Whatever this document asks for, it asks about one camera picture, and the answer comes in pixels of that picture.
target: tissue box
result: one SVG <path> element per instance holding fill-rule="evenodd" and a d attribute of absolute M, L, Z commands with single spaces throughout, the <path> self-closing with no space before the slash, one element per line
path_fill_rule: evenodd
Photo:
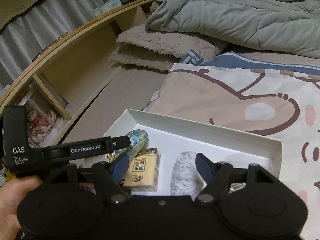
<path fill-rule="evenodd" d="M 104 13 L 106 13 L 107 11 L 110 11 L 116 7 L 121 6 L 122 3 L 120 2 L 120 0 L 110 0 L 109 2 L 106 2 L 104 5 L 95 8 L 93 10 L 93 14 L 95 17 L 98 17 Z"/>
<path fill-rule="evenodd" d="M 157 191 L 160 152 L 157 148 L 143 149 L 129 164 L 124 186 L 132 191 Z"/>

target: blue patterned wrapper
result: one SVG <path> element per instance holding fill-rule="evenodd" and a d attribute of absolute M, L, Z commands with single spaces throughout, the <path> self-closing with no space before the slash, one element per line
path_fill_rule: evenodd
<path fill-rule="evenodd" d="M 148 133 L 144 130 L 133 130 L 127 133 L 126 136 L 130 138 L 130 147 L 116 150 L 115 158 L 117 158 L 122 153 L 127 153 L 131 162 L 147 142 Z"/>

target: cartoon print bed sheet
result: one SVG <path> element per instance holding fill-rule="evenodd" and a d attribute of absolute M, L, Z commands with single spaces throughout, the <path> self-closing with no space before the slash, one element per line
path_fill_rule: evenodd
<path fill-rule="evenodd" d="M 280 180 L 307 203 L 301 236 L 320 239 L 320 77 L 174 64 L 146 111 L 283 141 Z"/>

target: metal screw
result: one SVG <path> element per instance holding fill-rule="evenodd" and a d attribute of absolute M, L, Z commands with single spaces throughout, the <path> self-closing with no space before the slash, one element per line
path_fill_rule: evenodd
<path fill-rule="evenodd" d="M 160 206 L 164 206 L 164 205 L 166 204 L 166 201 L 160 200 L 160 201 L 158 201 L 158 204 L 159 204 Z"/>
<path fill-rule="evenodd" d="M 113 195 L 110 200 L 113 202 L 113 203 L 116 203 L 116 204 L 119 204 L 119 203 L 122 203 L 124 201 L 127 200 L 127 198 L 124 196 L 124 195 L 121 195 L 121 194 L 117 194 L 117 195 Z"/>
<path fill-rule="evenodd" d="M 201 194 L 198 196 L 198 200 L 200 200 L 203 203 L 208 203 L 214 200 L 214 197 L 209 194 Z"/>

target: blanket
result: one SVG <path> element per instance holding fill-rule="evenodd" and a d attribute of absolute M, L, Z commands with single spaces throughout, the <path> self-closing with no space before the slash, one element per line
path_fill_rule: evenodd
<path fill-rule="evenodd" d="M 228 68 L 214 66 L 223 59 Z M 247 58 L 231 65 L 235 59 L 240 55 L 223 54 L 211 66 L 176 63 L 146 111 L 281 140 L 279 179 L 309 210 L 301 236 L 320 239 L 320 68 Z M 303 72 L 308 69 L 312 74 Z"/>
<path fill-rule="evenodd" d="M 147 29 L 320 58 L 320 0 L 157 0 Z"/>

